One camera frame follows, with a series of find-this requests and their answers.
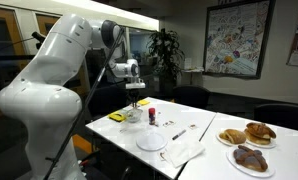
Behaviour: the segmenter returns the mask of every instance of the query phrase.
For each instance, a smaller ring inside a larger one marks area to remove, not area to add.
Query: white table
[[[170,142],[172,141],[172,137],[183,129],[186,129],[187,132],[175,141],[179,143],[199,141],[216,113],[154,98],[146,98],[146,100],[150,101],[150,103],[139,108],[143,110],[143,113],[141,120],[137,123],[118,123],[110,120],[108,117],[103,117],[86,126],[116,146],[137,157],[140,161],[161,172],[166,177],[174,179],[182,166],[174,168],[168,162],[161,161],[158,157],[158,152],[164,149],[153,152],[140,149],[136,144],[137,137],[146,132],[146,130],[151,130],[160,133]],[[156,121],[159,123],[159,127],[149,125],[148,109],[151,107],[156,109]],[[163,123],[170,120],[176,123],[172,126],[164,127]],[[195,124],[198,128],[191,130],[188,127],[191,124]]]
[[[227,160],[229,146],[216,139],[216,133],[227,128],[244,129],[251,120],[217,113],[207,132],[201,139],[205,152],[189,161],[181,173],[179,180],[201,179],[259,179],[249,176],[236,169]],[[275,174],[266,179],[297,179],[298,180],[298,131],[268,125],[277,134],[273,149],[260,149],[269,167],[275,168]]]

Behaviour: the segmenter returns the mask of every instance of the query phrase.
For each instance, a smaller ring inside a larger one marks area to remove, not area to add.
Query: red cap
[[[149,114],[155,114],[156,109],[155,108],[149,108]]]

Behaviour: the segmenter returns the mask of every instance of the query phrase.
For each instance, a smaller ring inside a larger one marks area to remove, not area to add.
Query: potted plant
[[[179,49],[178,34],[175,31],[166,32],[165,29],[156,31],[149,37],[147,47],[149,54],[158,56],[153,75],[159,77],[161,91],[171,92],[176,85],[178,75],[181,75],[180,61],[184,60],[185,54]]]

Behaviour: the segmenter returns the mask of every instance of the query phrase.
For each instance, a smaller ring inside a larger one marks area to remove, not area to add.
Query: small bottle
[[[149,109],[149,124],[150,125],[156,124],[156,109],[155,108]]]

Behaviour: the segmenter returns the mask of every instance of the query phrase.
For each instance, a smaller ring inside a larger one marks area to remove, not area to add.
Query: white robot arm
[[[77,15],[61,17],[34,59],[0,91],[0,110],[22,121],[28,129],[26,153],[32,179],[46,178],[52,163],[56,166],[50,178],[85,179],[77,164],[72,140],[68,138],[68,143],[63,143],[76,123],[75,118],[80,116],[82,103],[75,92],[62,86],[77,74],[89,48],[113,50],[119,30],[111,21],[87,21]],[[127,89],[144,88],[136,60],[115,63],[114,59],[125,51],[124,41],[119,43],[113,55],[108,54],[112,57],[110,68],[117,77],[132,79]],[[62,148],[59,159],[54,158]]]

